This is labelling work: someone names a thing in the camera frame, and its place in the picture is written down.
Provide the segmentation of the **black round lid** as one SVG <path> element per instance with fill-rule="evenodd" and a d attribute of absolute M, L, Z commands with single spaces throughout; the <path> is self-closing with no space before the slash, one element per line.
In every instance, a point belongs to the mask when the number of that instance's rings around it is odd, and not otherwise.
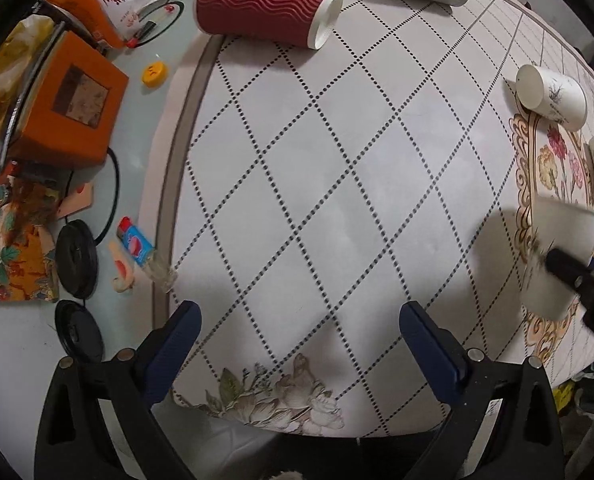
<path fill-rule="evenodd" d="M 96 289 L 99 261 L 92 233 L 82 220 L 65 224 L 55 243 L 55 266 L 63 288 L 86 300 Z"/>
<path fill-rule="evenodd" d="M 96 320 L 83 304 L 58 301 L 54 310 L 55 330 L 67 356 L 81 363 L 99 363 L 104 358 L 104 342 Z"/>

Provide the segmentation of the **red ribbed paper cup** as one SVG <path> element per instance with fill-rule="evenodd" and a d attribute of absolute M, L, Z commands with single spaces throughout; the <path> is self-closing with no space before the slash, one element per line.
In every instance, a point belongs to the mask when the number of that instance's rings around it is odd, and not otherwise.
<path fill-rule="evenodd" d="M 208 35 L 244 36 L 319 50 L 344 0 L 195 0 L 195 23 Z"/>

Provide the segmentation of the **floral orange packet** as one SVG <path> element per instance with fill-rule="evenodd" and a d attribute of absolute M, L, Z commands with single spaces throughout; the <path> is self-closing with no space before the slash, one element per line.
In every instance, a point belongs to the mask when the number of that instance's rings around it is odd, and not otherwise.
<path fill-rule="evenodd" d="M 0 177 L 0 301 L 58 300 L 49 223 L 59 201 L 41 183 Z"/>

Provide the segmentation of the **black round lid upper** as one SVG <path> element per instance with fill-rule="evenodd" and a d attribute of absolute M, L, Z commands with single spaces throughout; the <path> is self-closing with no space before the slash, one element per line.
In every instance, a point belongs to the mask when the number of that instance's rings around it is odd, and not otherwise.
<path fill-rule="evenodd" d="M 63 288 L 86 300 L 96 289 L 99 261 L 92 233 L 82 220 L 65 224 L 55 243 L 55 266 Z"/>

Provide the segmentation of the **black round lid lower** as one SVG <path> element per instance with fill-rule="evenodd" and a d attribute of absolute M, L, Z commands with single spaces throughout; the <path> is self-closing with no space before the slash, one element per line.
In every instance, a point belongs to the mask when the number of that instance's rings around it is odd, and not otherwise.
<path fill-rule="evenodd" d="M 54 310 L 55 330 L 67 356 L 81 363 L 99 363 L 104 358 L 104 342 L 96 320 L 83 304 L 58 301 Z"/>

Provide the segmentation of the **orange window box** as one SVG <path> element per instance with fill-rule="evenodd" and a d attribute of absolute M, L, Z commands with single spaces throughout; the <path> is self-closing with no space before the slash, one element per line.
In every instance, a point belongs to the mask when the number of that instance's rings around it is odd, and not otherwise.
<path fill-rule="evenodd" d="M 9 159 L 62 169 L 102 165 L 128 81 L 74 32 L 63 32 L 30 89 Z"/>

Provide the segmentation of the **yellow plastic bag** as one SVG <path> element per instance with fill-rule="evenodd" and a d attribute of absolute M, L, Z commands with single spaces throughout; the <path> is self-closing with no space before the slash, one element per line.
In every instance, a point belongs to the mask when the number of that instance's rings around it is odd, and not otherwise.
<path fill-rule="evenodd" d="M 18 95 L 28 66 L 53 29 L 52 18 L 32 14 L 19 21 L 0 46 L 0 151 L 6 114 Z"/>

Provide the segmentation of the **white cup bamboo print centre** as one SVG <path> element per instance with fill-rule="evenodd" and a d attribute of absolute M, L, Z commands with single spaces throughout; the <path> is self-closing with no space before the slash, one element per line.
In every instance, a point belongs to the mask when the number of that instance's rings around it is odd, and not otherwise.
<path fill-rule="evenodd" d="M 574 78 L 525 64 L 517 72 L 516 92 L 523 107 L 557 122 L 568 131 L 578 131 L 585 125 L 588 102 Z"/>

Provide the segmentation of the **yellow bottle cap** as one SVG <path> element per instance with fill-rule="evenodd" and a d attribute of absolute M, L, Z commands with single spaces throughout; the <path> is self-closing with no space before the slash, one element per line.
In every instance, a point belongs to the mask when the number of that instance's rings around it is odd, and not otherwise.
<path fill-rule="evenodd" d="M 168 77 L 168 66 L 163 61 L 155 61 L 142 70 L 141 81 L 148 89 L 154 89 L 163 84 Z"/>

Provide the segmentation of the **white cup calligraphy print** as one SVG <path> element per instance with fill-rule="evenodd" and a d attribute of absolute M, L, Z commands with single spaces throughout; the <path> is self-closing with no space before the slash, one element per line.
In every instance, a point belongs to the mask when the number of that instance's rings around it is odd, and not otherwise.
<path fill-rule="evenodd" d="M 593 252 L 594 207 L 539 195 L 532 209 L 522 305 L 544 320 L 563 320 L 574 300 L 574 281 Z"/>

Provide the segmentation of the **floral diamond pattern tablecloth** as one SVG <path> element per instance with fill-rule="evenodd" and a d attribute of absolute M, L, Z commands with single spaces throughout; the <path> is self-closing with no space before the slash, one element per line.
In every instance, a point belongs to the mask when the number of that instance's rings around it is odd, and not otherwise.
<path fill-rule="evenodd" d="M 578 131 L 523 107 L 521 66 L 574 78 Z M 157 247 L 203 325 L 172 399 L 272 431 L 385 437 L 445 404 L 401 340 L 415 300 L 491 359 L 540 359 L 553 385 L 594 361 L 573 301 L 520 301 L 532 205 L 592 203 L 583 145 L 594 72 L 517 0 L 344 0 L 318 51 L 230 37 L 201 74 Z"/>

